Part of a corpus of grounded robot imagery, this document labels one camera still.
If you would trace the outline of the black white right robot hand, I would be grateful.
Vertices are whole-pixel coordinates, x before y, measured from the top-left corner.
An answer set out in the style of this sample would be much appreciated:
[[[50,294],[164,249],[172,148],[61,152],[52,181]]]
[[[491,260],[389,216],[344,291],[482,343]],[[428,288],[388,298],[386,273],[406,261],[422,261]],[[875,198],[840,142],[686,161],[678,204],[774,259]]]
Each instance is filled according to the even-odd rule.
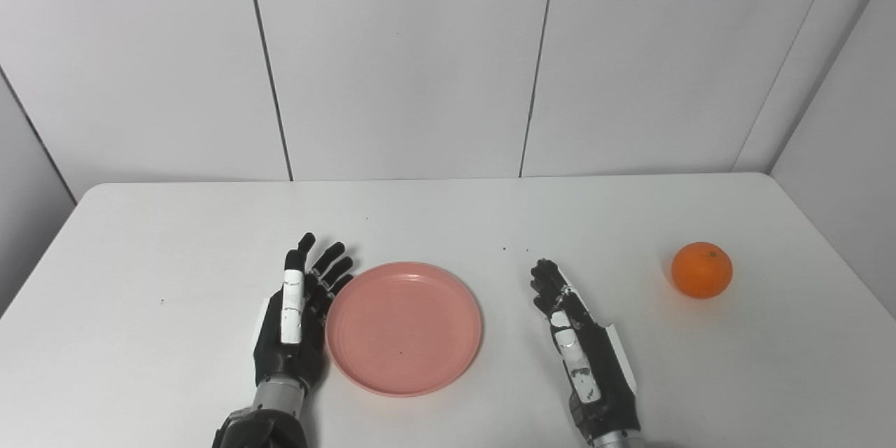
[[[570,415],[589,447],[644,447],[636,381],[617,331],[597,323],[556,263],[531,269],[535,307],[547,318],[570,382]]]

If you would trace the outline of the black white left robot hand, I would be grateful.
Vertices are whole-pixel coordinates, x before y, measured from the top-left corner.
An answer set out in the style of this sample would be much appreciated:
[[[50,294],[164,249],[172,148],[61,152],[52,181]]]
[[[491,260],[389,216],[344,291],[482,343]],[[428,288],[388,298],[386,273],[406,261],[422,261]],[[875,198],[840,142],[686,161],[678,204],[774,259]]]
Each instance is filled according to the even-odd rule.
[[[341,241],[311,264],[316,235],[307,233],[284,259],[279,290],[268,298],[253,350],[255,384],[275,377],[295,380],[305,393],[320,382],[330,308],[353,279],[354,260]]]

